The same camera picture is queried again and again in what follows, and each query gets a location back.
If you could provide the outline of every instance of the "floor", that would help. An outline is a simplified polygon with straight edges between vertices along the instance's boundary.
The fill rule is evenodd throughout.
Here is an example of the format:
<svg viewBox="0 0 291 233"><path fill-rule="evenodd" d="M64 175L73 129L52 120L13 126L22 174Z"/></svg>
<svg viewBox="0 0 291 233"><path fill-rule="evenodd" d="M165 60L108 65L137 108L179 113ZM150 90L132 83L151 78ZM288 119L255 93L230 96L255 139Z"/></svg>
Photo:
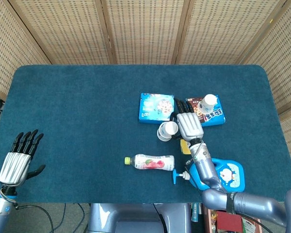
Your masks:
<svg viewBox="0 0 291 233"><path fill-rule="evenodd" d="M56 228L62 221L60 227L55 231L56 233L83 233L86 228L90 206L88 203L81 203L84 210L84 219L82 209L76 203L20 203L20 205L38 205L45 208L50 214L54 228ZM262 221L273 233L284 233L285 229L275 224ZM44 212L37 208L27 208L22 210L13 210L4 233L49 233L50 222ZM193 233L200 233L200 227L194 226L196 229Z"/></svg>

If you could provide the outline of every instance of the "white cup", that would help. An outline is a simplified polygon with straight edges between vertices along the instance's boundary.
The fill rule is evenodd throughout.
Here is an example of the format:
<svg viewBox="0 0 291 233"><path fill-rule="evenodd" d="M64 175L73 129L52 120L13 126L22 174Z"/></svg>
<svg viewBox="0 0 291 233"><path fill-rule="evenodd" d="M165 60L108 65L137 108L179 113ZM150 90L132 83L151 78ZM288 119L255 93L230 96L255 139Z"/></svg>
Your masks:
<svg viewBox="0 0 291 233"><path fill-rule="evenodd" d="M157 137L159 140L167 142L171 139L172 135L178 132L178 124L174 121L163 122L157 130Z"/></svg>
<svg viewBox="0 0 291 233"><path fill-rule="evenodd" d="M203 114L209 114L213 111L216 104L217 97L215 95L208 94L201 100L201 102L198 103L198 109Z"/></svg>

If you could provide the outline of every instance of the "plastic bottle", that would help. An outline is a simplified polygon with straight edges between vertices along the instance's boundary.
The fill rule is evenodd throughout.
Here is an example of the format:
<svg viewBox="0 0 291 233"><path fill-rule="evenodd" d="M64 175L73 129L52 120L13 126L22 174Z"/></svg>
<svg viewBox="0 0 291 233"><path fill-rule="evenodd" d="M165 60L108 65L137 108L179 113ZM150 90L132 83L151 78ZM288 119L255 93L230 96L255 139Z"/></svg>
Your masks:
<svg viewBox="0 0 291 233"><path fill-rule="evenodd" d="M172 171L175 166L175 159L172 155L150 156L137 154L132 158L125 157L126 165L133 165L137 169L161 169Z"/></svg>

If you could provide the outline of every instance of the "black strap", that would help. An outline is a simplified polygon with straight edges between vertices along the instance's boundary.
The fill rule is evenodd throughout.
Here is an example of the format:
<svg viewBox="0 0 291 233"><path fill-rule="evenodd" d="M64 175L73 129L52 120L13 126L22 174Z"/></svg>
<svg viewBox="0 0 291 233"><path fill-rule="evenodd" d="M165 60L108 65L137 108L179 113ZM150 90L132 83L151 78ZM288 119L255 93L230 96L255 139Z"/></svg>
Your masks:
<svg viewBox="0 0 291 233"><path fill-rule="evenodd" d="M237 192L231 192L227 194L227 201L226 201L226 212L229 214L235 215L235 207L234 207L234 198Z"/></svg>

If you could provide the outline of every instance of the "yellow object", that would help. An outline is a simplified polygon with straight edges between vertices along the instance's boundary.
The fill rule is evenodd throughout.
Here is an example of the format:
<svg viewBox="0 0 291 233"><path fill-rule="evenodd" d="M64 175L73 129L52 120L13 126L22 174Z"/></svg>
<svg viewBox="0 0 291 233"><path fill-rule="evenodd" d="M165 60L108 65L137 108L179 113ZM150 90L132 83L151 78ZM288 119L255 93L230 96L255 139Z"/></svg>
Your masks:
<svg viewBox="0 0 291 233"><path fill-rule="evenodd" d="M189 142L184 141L183 139L180 140L180 147L182 154L191 154L189 149Z"/></svg>
<svg viewBox="0 0 291 233"><path fill-rule="evenodd" d="M124 163L125 163L125 165L130 165L130 158L125 157Z"/></svg>

